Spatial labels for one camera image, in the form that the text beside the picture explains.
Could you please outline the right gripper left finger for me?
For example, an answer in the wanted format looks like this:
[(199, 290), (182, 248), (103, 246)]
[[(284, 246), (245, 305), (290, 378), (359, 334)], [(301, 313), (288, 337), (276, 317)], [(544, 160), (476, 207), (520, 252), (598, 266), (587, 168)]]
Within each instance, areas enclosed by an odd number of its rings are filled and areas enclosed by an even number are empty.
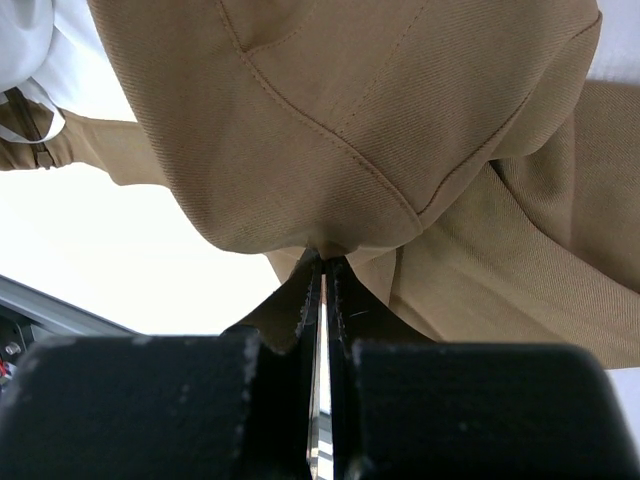
[(5, 479), (313, 479), (322, 262), (217, 336), (54, 336), (1, 400)]

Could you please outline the tan brown skirt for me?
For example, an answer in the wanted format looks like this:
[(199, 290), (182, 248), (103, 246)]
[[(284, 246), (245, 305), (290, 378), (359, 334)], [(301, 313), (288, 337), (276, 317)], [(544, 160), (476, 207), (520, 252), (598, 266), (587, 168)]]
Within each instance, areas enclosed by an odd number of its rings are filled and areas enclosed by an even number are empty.
[(639, 363), (635, 1), (5, 1), (1, 167), (74, 163), (431, 338)]

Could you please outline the aluminium mounting rail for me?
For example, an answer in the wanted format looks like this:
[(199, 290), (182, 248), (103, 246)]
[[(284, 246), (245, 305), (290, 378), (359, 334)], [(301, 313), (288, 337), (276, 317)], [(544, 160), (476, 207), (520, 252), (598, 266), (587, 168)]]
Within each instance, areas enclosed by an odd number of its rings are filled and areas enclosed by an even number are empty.
[(1, 276), (1, 384), (29, 347), (51, 336), (126, 336), (134, 330)]

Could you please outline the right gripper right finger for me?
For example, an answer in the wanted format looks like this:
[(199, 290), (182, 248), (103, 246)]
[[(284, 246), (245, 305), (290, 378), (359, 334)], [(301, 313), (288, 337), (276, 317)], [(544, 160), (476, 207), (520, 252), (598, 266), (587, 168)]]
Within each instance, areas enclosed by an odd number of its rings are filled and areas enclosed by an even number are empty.
[(324, 266), (338, 479), (635, 479), (613, 388), (563, 344), (439, 343)]

